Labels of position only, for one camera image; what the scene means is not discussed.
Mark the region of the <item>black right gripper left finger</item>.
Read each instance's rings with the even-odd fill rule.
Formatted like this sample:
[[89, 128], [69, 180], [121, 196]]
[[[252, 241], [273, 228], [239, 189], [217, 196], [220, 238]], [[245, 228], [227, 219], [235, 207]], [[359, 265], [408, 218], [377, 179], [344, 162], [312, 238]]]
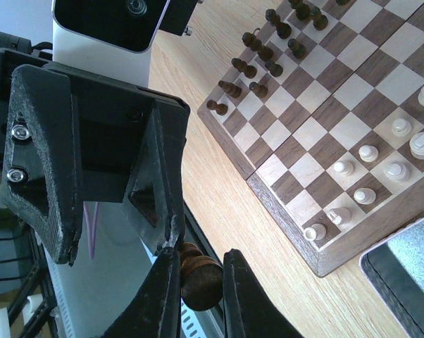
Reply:
[[164, 248], [127, 308], [103, 337], [180, 336], [180, 254]]

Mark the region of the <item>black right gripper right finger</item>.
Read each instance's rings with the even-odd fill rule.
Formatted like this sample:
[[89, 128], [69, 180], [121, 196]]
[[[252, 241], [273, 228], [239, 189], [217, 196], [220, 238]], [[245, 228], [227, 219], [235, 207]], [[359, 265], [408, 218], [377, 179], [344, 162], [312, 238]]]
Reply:
[[300, 337], [274, 306], [243, 253], [232, 249], [223, 259], [226, 337]]

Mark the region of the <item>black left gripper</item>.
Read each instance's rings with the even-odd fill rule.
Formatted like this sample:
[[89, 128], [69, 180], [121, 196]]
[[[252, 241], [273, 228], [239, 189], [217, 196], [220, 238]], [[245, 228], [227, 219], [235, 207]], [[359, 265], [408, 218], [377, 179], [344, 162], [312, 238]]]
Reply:
[[180, 98], [0, 49], [4, 204], [56, 264], [76, 259], [82, 197], [123, 200], [123, 215], [153, 255], [178, 248], [189, 114]]

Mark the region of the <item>pink metal tin tray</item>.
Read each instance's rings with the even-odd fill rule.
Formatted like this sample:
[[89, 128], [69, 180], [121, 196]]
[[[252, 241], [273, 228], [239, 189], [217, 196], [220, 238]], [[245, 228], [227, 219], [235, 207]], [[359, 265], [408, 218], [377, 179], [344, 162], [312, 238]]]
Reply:
[[409, 337], [424, 337], [424, 217], [365, 251], [359, 265]]

